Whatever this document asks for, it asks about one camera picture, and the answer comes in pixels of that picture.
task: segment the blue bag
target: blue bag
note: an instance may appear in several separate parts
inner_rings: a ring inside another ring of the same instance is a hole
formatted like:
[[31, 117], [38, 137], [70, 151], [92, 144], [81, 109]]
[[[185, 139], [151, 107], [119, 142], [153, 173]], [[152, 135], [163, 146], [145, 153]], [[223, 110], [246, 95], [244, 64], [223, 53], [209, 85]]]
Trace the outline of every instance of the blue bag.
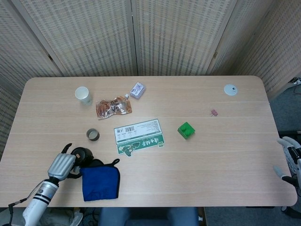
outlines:
[[84, 201], [117, 199], [120, 173], [115, 165], [120, 159], [110, 164], [103, 164], [99, 159], [92, 160], [87, 167], [80, 169]]

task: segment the food pouch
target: food pouch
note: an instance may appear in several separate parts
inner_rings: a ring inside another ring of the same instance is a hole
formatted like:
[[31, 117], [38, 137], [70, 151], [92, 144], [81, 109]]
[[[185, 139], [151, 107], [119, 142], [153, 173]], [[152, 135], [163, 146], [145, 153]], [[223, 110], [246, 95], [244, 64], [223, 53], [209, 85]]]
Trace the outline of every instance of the food pouch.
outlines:
[[112, 101], [101, 100], [96, 103], [98, 119], [106, 119], [114, 114], [132, 113], [130, 101], [125, 97], [117, 97]]

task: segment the card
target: card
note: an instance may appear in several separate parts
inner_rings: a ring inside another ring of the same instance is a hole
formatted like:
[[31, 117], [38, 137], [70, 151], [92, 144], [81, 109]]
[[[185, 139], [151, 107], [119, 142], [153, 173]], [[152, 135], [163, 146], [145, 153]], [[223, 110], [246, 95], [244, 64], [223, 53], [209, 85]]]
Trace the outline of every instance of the card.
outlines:
[[133, 151], [147, 147], [163, 147], [164, 138], [158, 119], [114, 129], [118, 154], [132, 156]]

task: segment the jeans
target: jeans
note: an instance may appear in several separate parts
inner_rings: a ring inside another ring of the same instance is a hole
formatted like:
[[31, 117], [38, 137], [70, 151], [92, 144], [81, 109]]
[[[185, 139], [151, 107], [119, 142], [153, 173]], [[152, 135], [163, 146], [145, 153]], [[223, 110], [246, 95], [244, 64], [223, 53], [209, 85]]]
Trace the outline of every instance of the jeans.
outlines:
[[[102, 208], [98, 226], [125, 226], [133, 215], [132, 210], [127, 207]], [[165, 219], [170, 226], [198, 226], [198, 210], [196, 207], [167, 208]]]

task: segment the green cube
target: green cube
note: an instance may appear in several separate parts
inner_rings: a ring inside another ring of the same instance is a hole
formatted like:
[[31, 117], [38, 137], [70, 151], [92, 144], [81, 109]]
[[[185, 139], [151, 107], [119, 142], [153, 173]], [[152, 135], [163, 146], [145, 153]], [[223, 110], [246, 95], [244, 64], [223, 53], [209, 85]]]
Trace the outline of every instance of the green cube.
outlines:
[[183, 125], [181, 125], [178, 128], [178, 132], [184, 137], [185, 139], [188, 139], [191, 137], [192, 134], [194, 134], [194, 128], [188, 123], [185, 122]]

